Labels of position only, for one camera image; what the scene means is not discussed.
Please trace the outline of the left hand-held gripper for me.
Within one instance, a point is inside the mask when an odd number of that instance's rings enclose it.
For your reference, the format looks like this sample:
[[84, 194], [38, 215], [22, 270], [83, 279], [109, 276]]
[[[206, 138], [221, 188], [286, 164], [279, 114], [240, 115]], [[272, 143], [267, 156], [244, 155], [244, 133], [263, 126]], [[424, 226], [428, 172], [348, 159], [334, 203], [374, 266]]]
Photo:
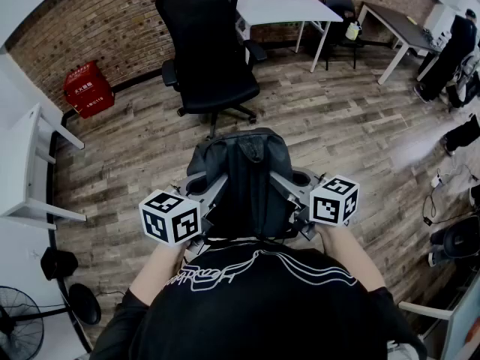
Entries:
[[228, 188], [228, 181], [226, 173], [210, 186], [205, 173], [188, 176], [186, 194], [203, 194], [202, 206], [200, 202], [188, 197], [155, 190], [139, 204], [144, 233], [169, 247], [186, 244], [187, 250], [194, 256], [204, 253], [209, 248], [204, 241], [207, 230], [204, 211], [218, 206]]

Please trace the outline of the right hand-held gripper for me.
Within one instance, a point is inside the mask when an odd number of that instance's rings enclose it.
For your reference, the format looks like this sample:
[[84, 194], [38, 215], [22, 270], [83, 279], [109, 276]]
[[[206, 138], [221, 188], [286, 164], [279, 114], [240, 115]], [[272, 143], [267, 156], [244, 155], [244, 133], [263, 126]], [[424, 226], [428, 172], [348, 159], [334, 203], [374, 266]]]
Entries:
[[[300, 233], [311, 241], [314, 237], [314, 224], [339, 227], [348, 225], [359, 205], [359, 183], [342, 175], [322, 179], [309, 169], [292, 168], [292, 182], [280, 174], [270, 172], [270, 184], [291, 203], [300, 206], [301, 199], [307, 206], [306, 226]], [[302, 197], [301, 191], [307, 191]]]

